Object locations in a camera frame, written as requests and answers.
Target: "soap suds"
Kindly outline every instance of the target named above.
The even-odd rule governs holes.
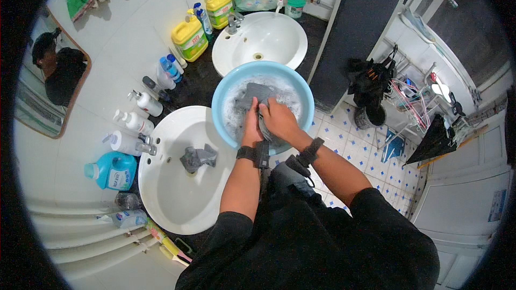
[[[303,105],[299,95],[294,90],[288,80],[282,79],[273,74],[258,74],[252,78],[247,78],[234,85],[223,101],[223,121],[224,128],[229,136],[237,142],[242,141],[243,125],[246,117],[246,110],[238,107],[238,102],[246,93],[247,83],[252,82],[261,85],[273,86],[277,88],[276,100],[288,106],[299,122]]]

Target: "washbasin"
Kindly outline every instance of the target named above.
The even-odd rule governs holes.
[[[220,198],[235,164],[236,151],[215,130],[209,107],[187,106],[167,115],[151,134],[156,156],[144,153],[138,187],[149,216],[176,234],[209,229],[219,215]],[[203,165],[191,175],[179,158],[185,148],[210,144],[218,152],[216,166]]]
[[[245,16],[235,35],[226,27],[217,37],[212,61],[220,76],[250,61],[276,61],[296,69],[308,41],[301,25],[289,16],[258,12]]]

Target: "wrist strap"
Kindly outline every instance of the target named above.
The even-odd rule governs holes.
[[[309,164],[312,164],[317,159],[317,151],[324,143],[324,140],[317,137],[312,143],[306,147],[302,152],[299,153],[298,159],[303,167],[308,168]]]
[[[255,144],[254,148],[242,146],[236,153],[236,158],[246,158],[253,161],[253,166],[258,169],[269,168],[269,142],[262,140]]]

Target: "tiled floor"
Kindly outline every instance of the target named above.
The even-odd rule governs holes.
[[[316,110],[308,134],[324,139],[328,148],[364,172],[371,185],[378,189],[395,209],[410,218],[421,198],[426,179],[423,177],[426,171],[421,173],[416,169],[419,164],[404,165],[417,146],[406,139],[404,154],[382,163],[382,149],[377,150],[376,146],[385,140],[387,128],[382,126],[376,130],[360,130],[354,125],[353,113],[354,107],[346,103],[342,103],[333,115],[325,115]],[[291,154],[297,154],[297,151],[291,149],[272,156],[270,166],[274,168]],[[324,203],[329,207],[344,208],[350,213],[346,205],[331,193],[311,166],[310,171],[315,190],[321,194]]]

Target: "black countertop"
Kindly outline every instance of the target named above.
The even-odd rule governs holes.
[[[319,51],[320,43],[326,31],[328,22],[313,17],[308,14],[301,15],[296,21],[301,25],[306,33],[308,40],[308,49],[306,56],[301,62],[296,71],[306,80],[312,69],[317,52]],[[217,85],[222,80],[222,77],[217,73],[212,63],[212,49],[215,39],[222,30],[214,29],[213,41],[209,44],[204,53],[194,62],[188,63],[183,74],[183,80],[179,82],[175,89],[167,90],[171,102],[166,103],[163,100],[160,102],[165,107],[163,113],[158,117],[149,116],[154,125],[157,125],[165,116],[171,111],[185,107],[185,106],[212,106],[212,98]],[[132,192],[138,193],[137,181],[133,183]],[[174,241],[176,237],[180,237],[187,242],[195,251],[203,244],[211,228],[194,235],[178,235],[166,231],[171,240]]]

